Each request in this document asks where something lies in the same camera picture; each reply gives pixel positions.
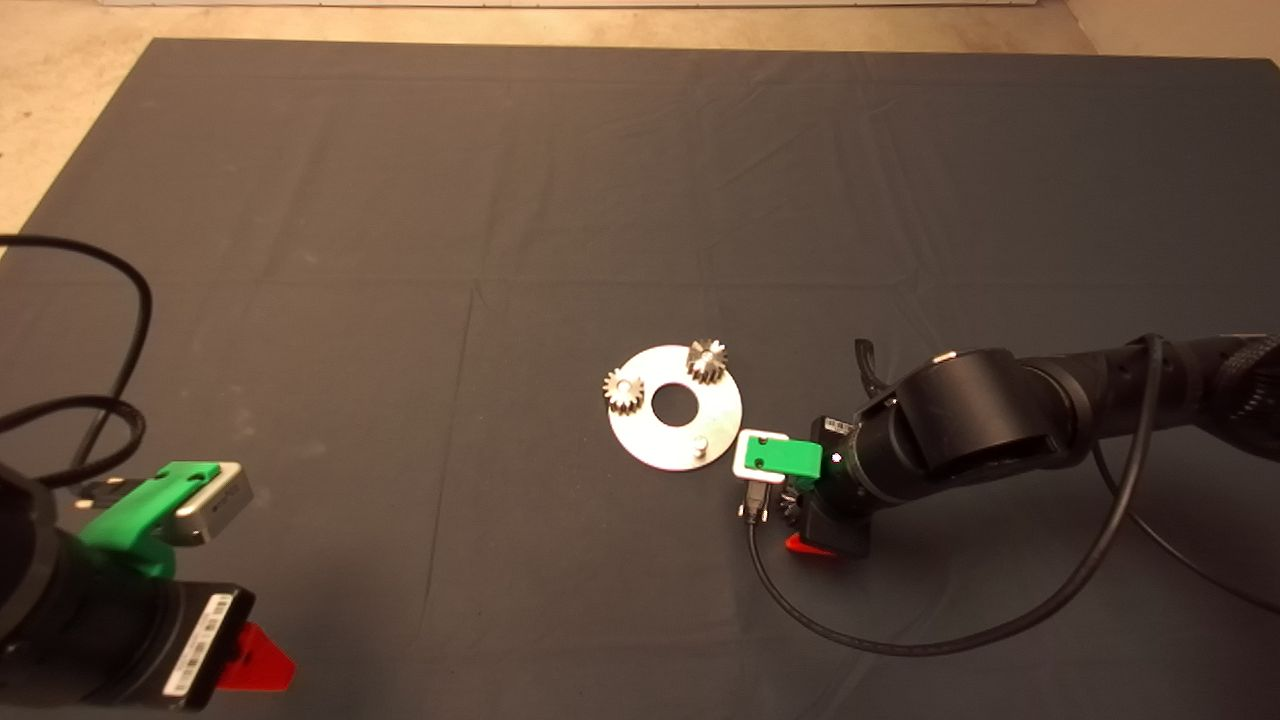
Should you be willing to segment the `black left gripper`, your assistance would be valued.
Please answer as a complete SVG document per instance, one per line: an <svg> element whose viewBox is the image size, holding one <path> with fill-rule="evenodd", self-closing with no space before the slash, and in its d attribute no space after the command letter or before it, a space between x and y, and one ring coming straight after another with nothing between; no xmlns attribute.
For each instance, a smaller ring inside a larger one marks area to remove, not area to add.
<svg viewBox="0 0 1280 720"><path fill-rule="evenodd" d="M198 712L224 692L282 693L296 662L232 583L54 582L20 623L20 707Z"/></svg>

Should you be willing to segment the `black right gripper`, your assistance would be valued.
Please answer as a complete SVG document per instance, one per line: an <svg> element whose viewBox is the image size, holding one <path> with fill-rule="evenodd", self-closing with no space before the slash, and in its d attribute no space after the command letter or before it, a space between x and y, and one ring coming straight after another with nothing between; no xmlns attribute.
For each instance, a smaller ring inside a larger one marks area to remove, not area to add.
<svg viewBox="0 0 1280 720"><path fill-rule="evenodd" d="M850 474L845 442L852 425L820 415L812 423L810 441L819 445L820 471L797 483L797 529L783 546L790 553L822 559L865 559L870 552L870 514L867 492Z"/></svg>

